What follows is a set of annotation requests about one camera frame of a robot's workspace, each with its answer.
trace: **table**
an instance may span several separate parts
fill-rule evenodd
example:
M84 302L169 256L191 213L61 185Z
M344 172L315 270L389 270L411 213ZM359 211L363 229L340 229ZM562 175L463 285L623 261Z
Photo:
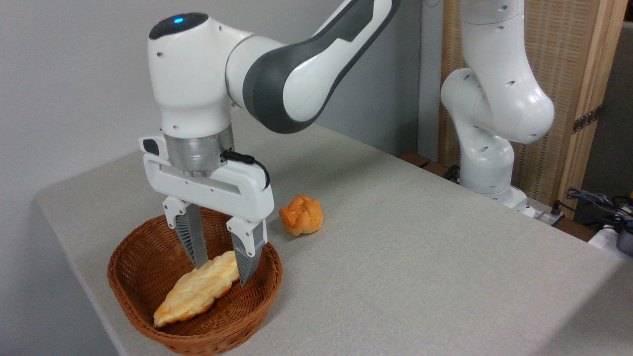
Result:
M631 264L318 125L233 126L236 150L270 171L284 280L261 329L226 355L633 354ZM301 238L277 215L297 194L325 213ZM121 355L173 355L132 327L106 278L163 198L140 153L36 197Z

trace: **brown woven basket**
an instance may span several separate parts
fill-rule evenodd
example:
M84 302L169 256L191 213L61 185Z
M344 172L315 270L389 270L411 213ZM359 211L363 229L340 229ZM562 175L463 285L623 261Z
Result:
M233 248L226 230L228 215L200 209L210 257ZM217 355L248 340L260 328L281 287L283 270L271 244L261 252L255 275L201 315L188 321L153 327L154 311L176 281L194 268L164 216L132 231L116 248L108 265L110 288L132 325L148 338L182 355Z

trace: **bread roll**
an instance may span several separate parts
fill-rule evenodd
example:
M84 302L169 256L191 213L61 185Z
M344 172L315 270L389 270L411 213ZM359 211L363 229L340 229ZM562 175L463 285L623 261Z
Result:
M209 310L238 280L235 252L227 251L183 275L154 313L154 327L191 319Z
M323 211L318 200L297 195L279 210L284 229L293 236L311 234L323 227Z

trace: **cable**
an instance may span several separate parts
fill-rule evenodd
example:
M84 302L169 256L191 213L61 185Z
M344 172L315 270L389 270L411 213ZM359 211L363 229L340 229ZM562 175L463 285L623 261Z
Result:
M242 162L242 163L246 163L250 165L256 164L260 166L261 169L264 171L264 175L266 176L266 185L264 186L264 189L268 188L268 186L270 185L270 174L268 173L268 170L266 169L266 167L264 167L263 164L255 160L255 157L249 156L249 155L243 155L241 153L237 153L229 149L222 152L220 156L227 161L232 160L232 161Z
M593 221L602 223L604 225L617 225L617 227L619 227L621 229L627 229L627 224L622 224L619 221L615 221L615 220L608 220L608 219L603 219L603 218L600 218L600 217L595 217L595 216L592 216L592 215L588 215L586 213L583 213L583 212L581 212L581 211L579 211L577 209L574 209L574 208L570 207L569 205L563 203L560 200L556 200L555 202L560 204L562 207L565 207L566 209L569 209L572 212L574 212L574 213L576 213L576 214L578 214L578 215L580 215L580 216L582 216L582 217L584 217L586 219L593 220Z

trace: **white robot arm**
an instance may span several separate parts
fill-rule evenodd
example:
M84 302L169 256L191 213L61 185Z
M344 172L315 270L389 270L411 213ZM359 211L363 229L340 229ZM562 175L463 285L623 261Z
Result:
M147 54L163 132L139 144L150 184L168 196L167 222L196 268L208 259L200 206L233 216L227 229L242 284L268 240L270 178L253 157L233 152L231 106L275 132L306 128L399 2L346 0L315 35L289 46L202 13L172 16L152 29Z
M451 73L441 100L460 141L460 184L530 215L525 194L511 187L509 141L541 139L554 105L536 82L525 54L523 0L461 2L462 50L470 68Z

